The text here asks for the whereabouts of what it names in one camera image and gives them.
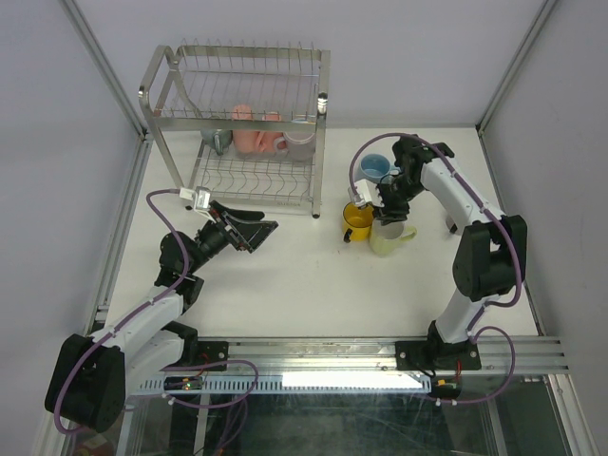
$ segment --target white robotic arm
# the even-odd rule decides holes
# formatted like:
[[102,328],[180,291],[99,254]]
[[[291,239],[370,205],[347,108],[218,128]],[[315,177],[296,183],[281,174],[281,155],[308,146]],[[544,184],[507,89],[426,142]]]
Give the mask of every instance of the white robotic arm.
[[116,325],[66,340],[47,391],[48,411],[58,408],[60,416],[104,432],[146,378],[178,362],[196,364],[202,354],[197,331],[175,321],[199,297],[203,280],[194,272],[230,244],[252,253],[278,226],[263,221],[261,212],[236,211],[215,201],[206,209],[209,221],[194,239],[172,228],[162,239],[161,271],[140,304]]
[[[407,219],[409,201],[428,190],[454,220],[456,232],[462,236],[452,267],[457,289],[446,310],[431,323],[427,343],[417,347],[417,352],[407,353],[407,358],[415,360],[415,366],[434,369],[443,365],[452,369],[455,356],[471,351],[468,339],[485,305],[516,284],[509,241],[517,252],[523,279],[527,227],[521,217],[506,216],[481,196],[445,144],[431,145],[443,157],[424,141],[403,135],[392,148],[399,174],[378,185],[367,180],[354,182],[356,191],[350,194],[353,203],[371,204],[375,218],[392,223]],[[504,238],[496,222],[510,239]]]

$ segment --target metal dish rack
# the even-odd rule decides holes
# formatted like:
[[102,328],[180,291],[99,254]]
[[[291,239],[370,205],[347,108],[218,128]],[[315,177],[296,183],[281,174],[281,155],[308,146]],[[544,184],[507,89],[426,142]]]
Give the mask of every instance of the metal dish rack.
[[[167,76],[151,104],[150,89],[165,61]],[[169,173],[184,180],[163,131],[256,130],[315,133],[314,155],[292,161],[279,154],[241,154],[231,144],[219,156],[201,141],[188,187],[211,189],[226,202],[299,207],[321,214],[330,52],[299,47],[182,44],[158,46],[139,90],[140,106]],[[233,120],[234,106],[252,108],[252,120]],[[264,121],[278,113],[280,121]]]

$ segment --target yellow mug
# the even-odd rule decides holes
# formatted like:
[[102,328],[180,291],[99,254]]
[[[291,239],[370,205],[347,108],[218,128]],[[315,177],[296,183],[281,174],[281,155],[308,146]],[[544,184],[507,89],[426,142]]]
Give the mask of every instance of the yellow mug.
[[370,236],[371,223],[373,222],[373,208],[366,206],[359,209],[349,202],[342,212],[342,233],[344,241],[365,240]]
[[374,220],[371,226],[370,247],[380,257],[385,257],[399,247],[403,242],[412,240],[418,231],[415,227],[406,228],[403,222],[382,225],[380,220]]

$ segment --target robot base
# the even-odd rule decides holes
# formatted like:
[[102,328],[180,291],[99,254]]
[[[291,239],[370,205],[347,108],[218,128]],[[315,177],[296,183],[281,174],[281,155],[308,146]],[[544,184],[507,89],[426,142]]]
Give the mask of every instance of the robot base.
[[428,328],[427,340],[395,342],[395,359],[398,371],[456,371],[459,360],[463,371],[482,368],[476,344],[468,340],[458,344],[443,342],[434,321]]

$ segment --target metal frame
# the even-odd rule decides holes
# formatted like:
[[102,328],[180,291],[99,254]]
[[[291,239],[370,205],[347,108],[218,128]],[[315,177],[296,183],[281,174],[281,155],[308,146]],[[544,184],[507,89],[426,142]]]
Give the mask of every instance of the metal frame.
[[[201,394],[200,402],[202,406],[209,405],[209,395]],[[205,435],[207,433],[207,419],[209,417],[209,408],[204,408],[199,410],[199,416],[197,418],[197,432],[194,438],[194,448],[197,451],[200,451],[200,448],[203,448],[205,443]]]
[[[540,32],[542,31],[542,26],[544,26],[544,24],[546,23],[547,18],[549,17],[549,15],[552,12],[552,10],[554,9],[554,7],[557,5],[558,1],[559,0],[545,0],[545,2],[543,3],[539,14],[535,18],[530,30],[526,33],[526,36],[524,37],[522,44],[520,45],[511,64],[509,65],[507,72],[503,76],[503,79],[502,79],[501,83],[499,84],[497,91],[495,92],[494,96],[492,97],[492,100],[491,100],[490,104],[488,105],[488,108],[485,111],[485,113],[480,121],[480,125],[478,126],[478,131],[480,132],[480,138],[483,138],[483,134],[484,134],[486,126],[492,119],[492,116],[496,112],[497,107],[500,105],[501,101],[504,99],[504,94],[507,92],[507,90],[512,86],[513,82],[515,81],[516,76],[518,74],[518,70],[521,67],[522,62],[524,61],[525,57],[529,54],[529,50],[533,47],[534,42],[536,41]],[[128,101],[128,97],[126,96],[122,85],[120,84],[118,78],[116,77],[115,72],[112,70],[112,67],[109,64],[109,62],[107,61],[103,50],[101,49],[99,43],[97,42],[97,40],[94,36],[94,33],[90,29],[89,24],[87,23],[82,12],[76,5],[75,1],[74,0],[60,0],[60,4],[64,8],[66,16],[72,23],[73,27],[76,29],[81,41],[85,45],[85,48],[91,55],[91,58],[93,59],[96,67],[98,68],[102,77],[104,78],[112,95],[117,100],[117,103],[119,104],[121,110],[123,111],[123,114],[125,115],[127,120],[131,123],[131,125],[133,126],[135,131],[140,136],[140,139],[142,140],[142,143],[140,144],[136,159],[133,162],[131,179],[129,180],[129,184],[127,185],[126,189],[123,191],[124,198],[123,198],[123,203],[121,204],[121,209],[119,211],[118,221],[116,224],[115,231],[110,240],[110,245],[108,247],[108,252],[107,252],[107,255],[105,258],[105,262],[104,262],[104,269],[103,269],[102,273],[100,274],[100,276],[98,277],[97,292],[91,303],[92,313],[91,313],[90,320],[91,320],[91,322],[97,322],[99,324],[99,323],[103,323],[105,321],[105,315],[106,315],[106,311],[107,311],[107,300],[111,296],[112,289],[113,289],[114,283],[116,281],[116,273],[118,270],[118,266],[120,265],[120,259],[122,257],[122,253],[124,250],[124,241],[126,240],[126,236],[128,234],[130,220],[133,217],[133,212],[135,210],[137,196],[139,194],[139,189],[141,187],[142,180],[143,180],[143,170],[145,168],[145,164],[146,164],[147,157],[148,157],[149,150],[150,150],[150,141],[149,141],[149,139],[148,139],[148,141],[144,141],[144,138],[146,135],[146,128],[142,125],[137,111],[135,110],[133,105]],[[326,68],[329,69],[329,53],[327,54]],[[173,84],[173,82],[174,82],[173,76],[171,76],[170,78],[167,78],[167,80],[165,81],[165,85],[163,86],[163,90],[161,92],[161,94],[164,93],[165,97],[166,97],[166,94],[168,93],[170,86]],[[189,123],[185,126],[186,129],[198,129],[199,128],[199,124],[197,123],[198,120],[184,120],[184,121],[186,123]],[[323,126],[325,126],[325,116],[324,115],[321,116],[321,118],[317,119],[317,124],[320,124],[319,121],[323,124]],[[166,124],[164,124],[163,126],[167,127],[167,128],[172,128],[174,125],[172,124],[172,122],[170,120],[166,120]],[[266,123],[265,125],[252,125],[252,126],[255,128],[259,128],[259,129],[263,129],[264,127],[268,127],[268,128],[273,127],[272,125],[270,125],[270,123]],[[319,185],[317,185],[314,189],[314,193],[315,193],[314,200],[319,201],[319,204],[320,204],[320,198],[318,199],[316,196],[317,196],[317,189],[318,189],[318,196],[320,196],[320,178],[322,176],[322,164],[323,164],[322,162],[323,161],[320,160],[319,164],[316,165],[318,172],[315,173],[319,178]],[[313,211],[315,213],[318,213],[317,212],[318,209],[319,209],[318,205],[313,206]],[[357,344],[359,344],[358,346],[360,348],[363,348],[366,346],[366,344],[368,344],[367,345],[368,347],[370,346],[370,344],[372,346],[375,344],[377,347],[378,344],[387,343],[387,342],[390,345],[392,345],[392,342],[394,342],[394,340],[396,340],[396,339],[397,338],[385,338],[385,339],[379,340],[379,339],[362,338],[362,339],[352,339],[351,341],[356,342]],[[559,352],[561,351],[561,349],[558,349],[556,351],[555,350],[556,347],[553,347],[553,349],[551,349],[552,350],[551,353],[535,352],[537,347],[541,347],[542,344],[544,343],[542,341],[552,340],[553,342],[559,342],[558,339],[547,338],[547,337],[537,337],[537,338],[529,337],[529,338],[524,338],[524,339],[528,339],[528,340],[527,341],[516,340],[516,346],[518,347],[516,350],[519,352],[521,350],[524,350],[524,347],[527,347],[527,349],[526,349],[527,355],[530,355],[531,358],[536,358],[536,362],[532,361],[531,364],[524,366],[528,372],[536,372],[538,375],[548,374],[547,378],[548,378],[548,382],[549,382],[549,388],[552,391],[556,411],[562,420],[564,433],[567,436],[567,440],[571,447],[572,454],[574,454],[574,455],[599,454],[598,448],[593,441],[593,438],[589,431],[589,427],[587,426],[584,416],[582,414],[582,411],[580,409],[579,400],[577,398],[576,392],[572,385],[570,376],[568,375],[567,366],[565,366],[565,359],[561,358],[561,360],[559,360],[559,358],[561,357],[559,355]],[[277,339],[233,339],[234,342],[238,342],[239,340],[241,341],[241,343],[242,342],[251,343],[251,342],[256,341],[258,344],[261,344],[261,346],[266,345],[267,347],[272,347],[273,346],[272,344],[277,342]],[[299,339],[299,340],[300,341],[303,340],[304,342],[308,342],[308,343],[314,343],[315,340],[317,342],[319,341],[318,339]],[[324,340],[326,343],[329,344],[327,347],[330,347],[335,343],[335,340],[333,340],[333,339],[324,339]],[[482,347],[485,346],[485,340],[486,340],[486,338],[484,338],[484,340],[481,343]],[[290,344],[293,344],[293,343],[297,344],[298,339],[289,339],[287,342]],[[255,354],[252,352],[249,355],[252,357],[259,356],[259,354]],[[388,357],[390,357],[389,353],[377,353],[377,355],[382,357],[383,359],[387,359],[387,360],[388,360]],[[489,371],[493,371],[497,368],[499,368],[498,371],[500,371],[500,368],[504,368],[506,366],[507,361],[505,359],[504,354],[494,353],[494,355],[495,355],[494,358],[492,358],[492,356],[493,356],[492,353],[491,352],[487,353],[487,359],[491,359],[492,362],[489,364],[487,364],[487,363],[484,364],[486,369],[479,373],[489,374]],[[272,359],[273,356],[267,356],[266,359],[267,360]],[[341,356],[338,354],[336,356],[336,359],[344,360],[346,357],[347,357],[347,355],[342,353]],[[360,358],[358,358],[358,361],[362,361],[366,357],[368,357],[368,356],[366,356],[364,353],[362,353],[362,356]],[[289,357],[289,359],[291,359],[291,362],[293,362],[293,363],[297,362],[297,360],[293,357]],[[322,363],[319,363],[319,361],[321,361],[322,359],[323,358],[318,358],[318,357],[315,358],[317,366],[320,366],[322,364]],[[36,435],[34,451],[36,452],[36,454],[40,454],[40,455],[44,455],[44,454],[55,455],[55,454],[60,453],[59,448],[61,448],[61,447],[64,447],[64,450],[66,450],[65,446],[66,445],[65,445],[64,436],[59,434],[54,429],[53,424],[52,424],[51,415],[48,413],[45,413],[43,423],[40,426],[40,428],[37,432],[37,435]]]
[[501,425],[501,415],[498,412],[498,407],[496,407],[496,400],[492,399],[487,401],[486,404],[490,425],[492,426],[492,433],[494,434],[496,454],[498,456],[508,456],[506,442],[504,441],[503,426]]
[[[218,340],[200,337],[200,341]],[[363,338],[227,338],[229,355],[256,364],[260,374],[277,375],[284,371],[395,371],[394,343],[400,340],[419,341],[423,337]],[[514,336],[517,354],[515,375],[536,376],[566,374],[566,358],[557,337]],[[480,337],[478,351],[481,370],[466,370],[463,375],[504,375],[511,363],[506,341],[501,337]],[[172,375],[187,375],[172,372]],[[224,375],[250,375],[248,368],[228,367]],[[437,375],[453,375],[453,370],[438,370]]]
[[479,136],[482,137],[485,133],[485,129],[487,125],[492,120],[492,117],[496,113],[498,107],[504,99],[504,96],[508,92],[508,90],[513,86],[513,83],[517,79],[520,70],[522,69],[522,65],[525,62],[525,59],[530,53],[530,50],[533,48],[537,39],[541,35],[542,29],[544,28],[547,20],[551,16],[551,13],[555,9],[555,6],[559,3],[560,0],[544,0],[539,11],[537,12],[536,17],[532,21],[530,28],[526,32],[525,36],[520,43],[513,59],[509,63],[506,72],[504,73],[503,78],[501,79],[496,91],[492,95],[490,99],[490,103],[485,109],[484,115],[479,121],[479,125],[477,130],[479,132]]
[[573,456],[599,456],[599,449],[580,408],[570,375],[548,375],[556,413]]
[[487,456],[498,456],[496,438],[494,436],[494,428],[492,427],[492,418],[490,416],[487,404],[483,404],[479,407],[479,414],[481,421],[479,433],[483,434],[484,436],[485,447],[487,448]]
[[[186,57],[194,57],[196,68],[188,67]],[[229,67],[221,68],[221,60],[229,62]],[[251,59],[253,69],[246,68],[245,59]],[[256,68],[256,59],[263,59],[263,67]],[[291,64],[292,59],[299,62],[299,72],[294,70],[294,65]],[[162,62],[165,61],[168,67],[168,74],[162,83],[161,92],[158,100],[152,108],[150,100],[150,90],[155,83],[159,70],[162,67]],[[305,74],[302,62],[310,63],[311,74]],[[234,69],[233,62],[237,62],[237,68]],[[279,62],[287,62],[289,65],[287,71]],[[139,88],[140,107],[143,112],[150,131],[157,141],[161,151],[162,158],[169,170],[169,173],[178,187],[184,186],[184,181],[178,170],[178,167],[173,160],[166,139],[163,136],[163,131],[187,131],[187,130],[202,130],[204,128],[218,128],[229,130],[257,130],[257,131],[281,131],[281,132],[311,132],[315,133],[315,152],[314,160],[310,166],[307,166],[305,173],[301,174],[302,179],[296,178],[290,173],[287,166],[279,166],[274,174],[269,174],[264,171],[271,165],[276,165],[278,162],[286,162],[289,158],[280,158],[278,154],[244,154],[240,156],[232,151],[231,155],[237,155],[236,158],[215,157],[211,160],[212,151],[203,148],[203,142],[199,149],[199,154],[195,160],[195,166],[192,171],[192,176],[189,185],[196,183],[198,172],[202,171],[203,186],[208,186],[214,193],[214,197],[224,202],[251,202],[254,204],[271,204],[279,206],[298,207],[306,203],[312,204],[312,212],[315,218],[320,216],[321,210],[321,185],[323,178],[323,161],[325,153],[325,128],[326,115],[329,91],[329,73],[330,73],[330,52],[327,50],[319,50],[311,47],[304,49],[300,47],[246,47],[241,46],[222,46],[217,45],[199,45],[196,41],[194,45],[182,44],[173,51],[169,46],[158,46],[155,50],[152,59],[148,65],[146,72],[143,75],[142,83]],[[201,88],[195,85],[195,81],[200,76],[202,79]],[[281,121],[265,121],[263,116],[266,114],[266,109],[257,107],[254,109],[251,120],[233,120],[231,119],[231,107],[233,103],[226,104],[226,92],[231,92],[228,89],[231,77],[233,78],[233,89],[236,86],[236,92],[241,89],[243,75],[249,78],[251,83],[247,92],[247,103],[250,103],[249,96],[252,91],[251,87],[256,78],[261,78],[261,89],[259,91],[258,104],[266,102],[264,98],[264,84],[268,80],[268,86],[272,87],[272,96],[270,103],[276,100],[274,107],[269,108],[268,112],[279,112],[283,119]],[[214,95],[216,93],[216,84],[218,79],[224,78],[220,84],[220,102],[219,108],[214,107]],[[212,86],[211,92],[209,88],[205,91],[207,79],[213,80],[214,83],[209,83]],[[281,88],[276,91],[277,79],[283,80],[285,89]],[[297,88],[290,90],[290,81],[297,80]],[[300,85],[300,80],[307,79],[307,82]],[[175,88],[173,101],[167,103],[172,88]],[[306,94],[300,97],[300,91],[308,90]],[[293,96],[294,105],[285,107],[288,94]],[[228,101],[230,102],[232,94],[229,94]],[[303,123],[291,122],[293,119],[303,119]],[[217,174],[217,182],[211,179],[211,173]],[[226,180],[229,184],[226,187],[222,181]]]
[[145,127],[142,125],[140,120],[140,116],[133,107],[133,104],[129,101],[126,92],[124,91],[123,85],[119,81],[114,69],[110,65],[105,57],[104,50],[100,46],[97,38],[93,34],[93,30],[88,24],[83,12],[76,4],[75,0],[59,0],[59,3],[64,9],[67,18],[71,22],[72,26],[78,33],[81,42],[85,45],[86,50],[88,51],[95,67],[99,70],[102,78],[107,84],[107,88],[109,88],[110,93],[116,99],[118,106],[123,111],[124,116],[131,123],[131,126],[135,128],[138,136],[143,140],[145,137]]
[[[479,137],[479,142],[480,142],[480,145],[482,146],[482,150],[484,152],[485,165],[487,166],[487,169],[490,172],[492,186],[494,187],[494,190],[496,191],[496,196],[498,197],[499,206],[501,207],[501,209],[503,209],[503,211],[505,213],[508,213],[509,212],[507,210],[508,208],[504,206],[503,192],[501,191],[501,187],[499,186],[498,182],[496,181],[496,173],[494,172],[495,166],[492,164],[492,160],[490,159],[490,157],[487,153],[487,148],[485,147],[484,136]],[[542,321],[541,314],[538,312],[538,310],[536,309],[536,306],[534,305],[534,299],[532,299],[532,294],[530,293],[530,288],[528,287],[527,282],[524,282],[523,289],[525,290],[525,294],[528,298],[528,303],[530,304],[530,312],[532,313],[532,317],[534,318],[534,323],[536,324],[537,332],[539,335],[546,335],[547,334],[546,327]]]
[[116,446],[115,456],[130,456],[140,454],[143,444],[143,429],[147,419],[149,403],[139,401],[137,406],[123,414],[121,436]]

